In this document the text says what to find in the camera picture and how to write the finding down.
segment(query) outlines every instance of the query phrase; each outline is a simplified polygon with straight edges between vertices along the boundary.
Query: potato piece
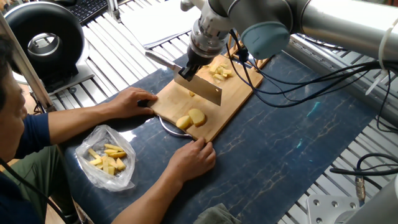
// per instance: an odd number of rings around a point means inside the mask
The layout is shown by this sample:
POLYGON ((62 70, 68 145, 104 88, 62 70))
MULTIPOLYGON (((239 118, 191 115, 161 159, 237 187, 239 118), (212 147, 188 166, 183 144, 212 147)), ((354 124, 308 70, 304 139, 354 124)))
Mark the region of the potato piece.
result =
POLYGON ((90 161, 91 164, 93 164, 94 166, 98 165, 98 164, 102 164, 102 160, 101 158, 99 159, 95 159, 93 161, 90 161))
POLYGON ((176 127, 180 128, 180 129, 186 129, 187 127, 189 127, 191 125, 191 117, 189 117, 188 115, 183 116, 177 120, 175 125, 176 125, 176 127))
POLYGON ((101 159, 102 159, 102 165, 103 165, 103 170, 104 170, 104 172, 105 173, 108 173, 109 172, 109 167, 108 167, 108 157, 107 156, 103 156, 103 157, 101 157, 101 159))
POLYGON ((220 75, 220 74, 213 75, 213 78, 216 78, 216 79, 221 80, 221 81, 225 81, 225 77, 220 75))
POLYGON ((90 153, 90 155, 92 155, 95 159, 101 158, 101 156, 98 155, 93 149, 88 149, 88 153, 90 153))
POLYGON ((111 165, 115 168, 118 168, 119 166, 116 164, 116 161, 112 157, 108 157, 108 165, 111 165))
POLYGON ((115 149, 105 149, 105 151, 104 151, 107 155, 110 155, 110 154, 112 154, 112 153, 117 153, 117 152, 119 152, 119 151, 117 151, 117 150, 115 150, 115 149))
POLYGON ((121 147, 119 147, 119 146, 114 146, 114 145, 111 145, 111 144, 105 144, 104 146, 107 147, 108 149, 114 149, 114 150, 117 150, 119 152, 124 152, 124 150, 121 147))
POLYGON ((232 70, 224 69, 223 76, 228 77, 232 75, 232 70))
POLYGON ((125 155, 126 155, 126 152, 117 152, 117 153, 112 153, 109 156, 113 157, 113 158, 122 158, 125 155))
POLYGON ((216 73, 217 68, 218 68, 218 64, 214 64, 214 65, 210 66, 209 72, 216 73))
POLYGON ((224 71, 224 68, 221 66, 217 67, 217 69, 216 69, 216 73, 220 74, 220 75, 223 73, 223 71, 224 71))
POLYGON ((108 173, 114 175, 115 168, 113 166, 108 167, 108 173))
POLYGON ((124 170, 126 168, 126 165, 124 165, 120 158, 116 159, 116 164, 118 165, 118 170, 124 170))
POLYGON ((199 127, 206 123, 206 116, 202 111, 200 111, 198 109, 190 109, 188 111, 188 114, 189 114, 189 117, 191 117, 193 124, 196 127, 199 127))

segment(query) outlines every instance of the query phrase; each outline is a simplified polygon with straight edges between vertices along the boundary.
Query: black hair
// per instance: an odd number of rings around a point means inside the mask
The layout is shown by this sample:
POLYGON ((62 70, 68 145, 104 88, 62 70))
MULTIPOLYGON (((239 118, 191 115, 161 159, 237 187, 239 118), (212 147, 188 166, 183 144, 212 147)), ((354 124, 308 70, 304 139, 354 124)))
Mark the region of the black hair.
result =
POLYGON ((9 65, 12 62, 12 48, 12 41, 8 37, 0 35, 0 111, 6 103, 6 91, 2 81, 7 75, 9 65))

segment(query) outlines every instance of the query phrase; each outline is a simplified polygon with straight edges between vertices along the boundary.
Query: plastic bag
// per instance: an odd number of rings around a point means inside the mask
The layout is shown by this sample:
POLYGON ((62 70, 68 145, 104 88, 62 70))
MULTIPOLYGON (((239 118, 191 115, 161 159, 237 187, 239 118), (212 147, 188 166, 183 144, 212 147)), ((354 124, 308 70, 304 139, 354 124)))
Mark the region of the plastic bag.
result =
POLYGON ((108 125, 97 126, 76 149, 76 155, 81 169, 83 169, 94 186, 113 192, 134 187, 134 184, 130 180, 136 163, 136 152, 134 152, 134 149, 126 139, 108 125), (127 154, 121 158, 126 168, 115 176, 107 174, 89 163, 89 161, 92 161, 94 158, 88 153, 88 150, 91 148, 98 155, 105 156, 104 144, 119 146, 124 149, 127 154))

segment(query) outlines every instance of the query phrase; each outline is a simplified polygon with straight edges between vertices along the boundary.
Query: dark blue work surface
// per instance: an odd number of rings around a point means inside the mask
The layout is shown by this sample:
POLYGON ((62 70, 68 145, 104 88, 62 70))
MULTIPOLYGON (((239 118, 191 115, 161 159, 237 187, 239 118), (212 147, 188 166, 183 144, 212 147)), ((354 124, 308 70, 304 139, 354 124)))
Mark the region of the dark blue work surface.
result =
MULTIPOLYGON (((184 65, 187 58, 177 60, 184 65)), ((265 72, 290 82, 317 77, 290 56, 276 55, 265 72)), ((153 93, 172 79, 158 70, 134 84, 153 93)), ((324 84, 302 88, 289 98, 301 99, 324 84)), ((266 80, 261 89, 278 91, 266 80)), ((275 104, 281 96, 267 97, 275 104)), ((224 203, 244 224, 275 223, 376 115, 344 91, 291 108, 273 108, 252 96, 214 140, 215 168, 187 182, 171 204, 164 223, 193 223, 208 207, 224 203)), ((108 124, 120 132, 137 154, 132 181, 136 187, 108 192, 93 187, 78 165, 75 148, 88 133, 62 147, 73 198, 97 224, 111 223, 159 178, 176 149, 189 142, 167 134, 157 118, 133 118, 108 124)))

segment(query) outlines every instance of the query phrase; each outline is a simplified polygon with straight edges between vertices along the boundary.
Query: wooden cutting board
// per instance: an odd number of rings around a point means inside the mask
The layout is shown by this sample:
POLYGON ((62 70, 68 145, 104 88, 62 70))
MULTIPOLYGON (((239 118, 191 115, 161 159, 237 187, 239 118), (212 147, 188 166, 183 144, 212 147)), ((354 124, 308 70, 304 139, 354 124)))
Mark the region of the wooden cutting board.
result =
MULTIPOLYGON (((214 63, 227 64, 228 67, 226 69, 232 70, 232 77, 227 78, 225 81, 215 80, 209 72, 209 67, 200 69, 197 75, 223 89, 221 106, 199 95, 191 97, 189 91, 176 84, 174 80, 157 94, 158 100, 153 105, 150 105, 155 114, 173 124, 182 116, 188 115, 190 109, 201 110, 206 115, 206 123, 200 127, 192 125, 185 132, 192 135, 194 139, 204 137, 206 142, 212 141, 216 137, 252 93, 251 88, 235 74, 228 58, 219 55, 211 64, 214 63)), ((242 65, 235 62, 234 65, 239 74, 246 80, 242 65)), ((262 81, 262 75, 253 70, 248 70, 248 72, 253 85, 255 87, 259 86, 262 81)))

